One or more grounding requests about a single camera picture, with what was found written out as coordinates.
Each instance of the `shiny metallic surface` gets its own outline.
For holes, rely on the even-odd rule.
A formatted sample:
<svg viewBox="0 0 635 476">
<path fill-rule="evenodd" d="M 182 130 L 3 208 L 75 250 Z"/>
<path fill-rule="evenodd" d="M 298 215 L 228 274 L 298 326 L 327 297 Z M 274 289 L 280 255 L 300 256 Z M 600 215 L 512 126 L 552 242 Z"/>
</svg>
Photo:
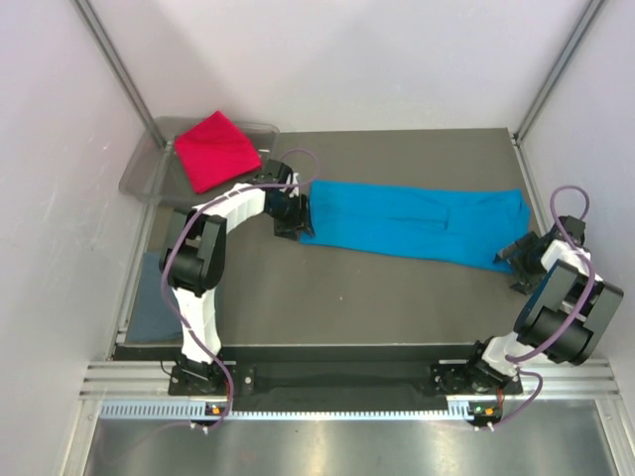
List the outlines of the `shiny metallic surface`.
<svg viewBox="0 0 635 476">
<path fill-rule="evenodd" d="M 104 463 L 162 424 L 100 421 L 85 474 L 618 474 L 594 402 L 539 402 L 494 433 L 430 421 L 230 421 L 209 436 L 170 427 Z"/>
</svg>

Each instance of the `vertical metal post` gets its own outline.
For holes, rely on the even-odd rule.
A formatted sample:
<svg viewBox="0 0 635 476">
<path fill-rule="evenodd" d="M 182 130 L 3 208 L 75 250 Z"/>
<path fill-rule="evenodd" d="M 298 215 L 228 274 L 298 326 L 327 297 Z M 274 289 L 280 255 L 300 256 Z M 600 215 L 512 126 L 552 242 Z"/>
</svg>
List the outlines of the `vertical metal post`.
<svg viewBox="0 0 635 476">
<path fill-rule="evenodd" d="M 166 138 L 157 127 L 157 123 L 153 119 L 152 114 L 150 114 L 150 110 L 141 97 L 137 86 L 135 86 L 130 73 L 126 69 L 121 57 L 108 37 L 106 30 L 103 28 L 97 13 L 90 4 L 90 0 L 71 0 L 71 2 L 74 4 L 77 12 L 86 23 L 90 34 L 97 42 L 97 45 L 108 61 L 108 64 L 110 64 L 119 84 L 125 91 L 128 99 L 130 99 L 130 102 L 137 111 L 139 118 L 146 126 L 146 131 L 148 131 L 148 133 L 152 136 L 157 146 L 160 149 L 164 149 L 167 143 Z"/>
<path fill-rule="evenodd" d="M 606 2 L 607 0 L 589 0 L 586 4 L 586 7 L 584 8 L 584 11 L 582 12 L 579 20 L 577 21 L 573 32 L 569 36 L 565 47 L 561 51 L 558 59 L 556 60 L 556 63 L 549 72 L 547 79 L 545 79 L 545 82 L 534 98 L 534 101 L 527 111 L 527 114 L 525 114 L 525 117 L 523 118 L 523 121 L 518 128 L 518 131 L 514 134 L 514 137 L 519 143 L 522 143 L 527 137 L 529 130 L 534 125 L 534 122 L 536 122 L 536 119 L 538 118 L 540 112 L 543 110 L 547 99 L 556 87 L 556 84 L 558 84 L 558 82 L 560 81 L 563 73 L 565 72 L 565 69 L 571 62 L 573 56 L 575 55 L 575 52 L 577 52 L 577 50 L 579 49 L 582 40 L 586 36 L 586 33 L 591 27 L 593 21 L 599 15 L 601 8 L 606 4 Z"/>
</svg>

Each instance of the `dark blue folded cloth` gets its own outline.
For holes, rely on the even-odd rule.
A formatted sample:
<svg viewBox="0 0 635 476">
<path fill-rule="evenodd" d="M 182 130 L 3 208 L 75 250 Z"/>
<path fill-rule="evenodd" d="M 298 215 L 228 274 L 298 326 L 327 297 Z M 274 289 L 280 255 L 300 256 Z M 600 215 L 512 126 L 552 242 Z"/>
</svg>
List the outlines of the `dark blue folded cloth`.
<svg viewBox="0 0 635 476">
<path fill-rule="evenodd" d="M 316 236 L 334 246 L 510 272 L 496 253 L 529 228 L 520 190 L 448 191 L 317 180 L 310 194 Z"/>
</svg>

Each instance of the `black wire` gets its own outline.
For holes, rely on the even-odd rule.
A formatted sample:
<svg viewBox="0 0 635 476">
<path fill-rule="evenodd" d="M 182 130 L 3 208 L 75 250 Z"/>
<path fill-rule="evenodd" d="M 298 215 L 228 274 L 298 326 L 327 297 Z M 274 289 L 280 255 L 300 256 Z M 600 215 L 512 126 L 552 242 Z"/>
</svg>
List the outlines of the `black wire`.
<svg viewBox="0 0 635 476">
<path fill-rule="evenodd" d="M 172 377 L 172 374 L 170 374 L 166 368 L 163 366 L 163 360 L 160 360 L 159 363 L 161 364 L 161 370 L 163 370 L 163 373 L 166 374 L 168 377 Z"/>
</svg>

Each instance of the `plastic tray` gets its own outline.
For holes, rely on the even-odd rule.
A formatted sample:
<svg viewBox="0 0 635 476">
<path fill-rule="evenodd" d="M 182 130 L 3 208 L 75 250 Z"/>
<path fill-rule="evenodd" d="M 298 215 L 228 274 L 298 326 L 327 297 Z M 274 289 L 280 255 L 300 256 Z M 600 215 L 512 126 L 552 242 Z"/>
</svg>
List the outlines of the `plastic tray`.
<svg viewBox="0 0 635 476">
<path fill-rule="evenodd" d="M 202 119 L 161 117 L 157 126 L 168 139 L 165 150 L 159 149 L 152 137 L 145 133 L 119 182 L 122 193 L 136 196 L 143 203 L 166 206 L 194 206 L 206 203 L 225 193 L 250 175 L 241 176 L 216 186 L 206 193 L 191 188 L 181 160 L 174 151 L 174 139 L 195 126 Z M 264 163 L 273 154 L 280 131 L 275 126 L 234 122 L 242 130 Z"/>
</svg>

